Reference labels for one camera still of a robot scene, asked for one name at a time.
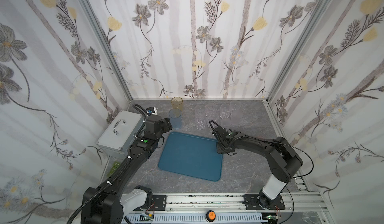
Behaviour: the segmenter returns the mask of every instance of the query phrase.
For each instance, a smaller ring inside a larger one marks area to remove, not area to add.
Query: box handle
[[[125,123],[125,121],[124,121],[123,119],[120,119],[120,120],[118,120],[118,121],[116,122],[115,126],[113,127],[113,133],[115,133],[115,135],[118,134],[118,132],[115,131],[115,128],[116,128],[116,126],[118,126],[118,124],[119,124],[120,121],[122,121],[123,123]]]

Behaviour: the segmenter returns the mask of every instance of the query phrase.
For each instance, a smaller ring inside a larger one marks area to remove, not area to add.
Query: metal box
[[[134,135],[140,128],[143,120],[144,118],[141,114],[120,111],[100,136],[97,144],[107,154],[124,159],[128,155],[128,147],[135,140]]]

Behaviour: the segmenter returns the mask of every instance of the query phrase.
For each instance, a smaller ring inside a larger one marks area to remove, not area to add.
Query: wall
[[[133,97],[265,98],[318,0],[90,0]]]
[[[95,141],[127,108],[77,0],[0,0],[0,216],[66,223],[99,182]]]
[[[338,224],[384,217],[383,1],[333,0],[271,100]]]

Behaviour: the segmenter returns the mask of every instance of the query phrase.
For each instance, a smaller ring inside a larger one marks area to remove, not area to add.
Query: robotic arm
[[[213,135],[218,140],[216,143],[218,153],[234,153],[235,149],[244,149],[267,159],[272,174],[260,190],[258,202],[263,209],[273,207],[275,205],[273,200],[303,165],[300,156],[283,137],[261,139],[245,135],[240,131],[228,132],[212,120],[210,125]]]

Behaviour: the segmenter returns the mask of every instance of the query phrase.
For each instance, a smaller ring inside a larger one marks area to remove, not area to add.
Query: clear plastic cup
[[[220,106],[220,117],[228,118],[231,115],[231,106],[228,104],[223,104]]]
[[[195,115],[197,115],[197,114],[204,114],[205,115],[205,106],[197,105],[195,107]]]
[[[214,120],[216,123],[218,123],[220,119],[219,114],[216,112],[213,117],[212,116],[207,116],[207,126],[210,128],[211,126],[209,125],[209,120]]]
[[[220,122],[221,127],[223,128],[231,128],[231,119],[223,118]]]
[[[170,103],[173,109],[183,111],[183,99],[181,97],[173,97]]]
[[[196,128],[199,130],[204,129],[205,124],[207,123],[207,118],[204,114],[195,115]]]
[[[231,106],[232,111],[240,110],[241,108],[241,102],[240,101],[231,101],[229,102],[229,105]]]
[[[236,126],[240,124],[243,119],[243,112],[241,110],[232,111],[231,114],[231,124]]]
[[[170,123],[173,129],[179,129],[181,127],[181,111],[179,109],[172,109],[168,113]]]

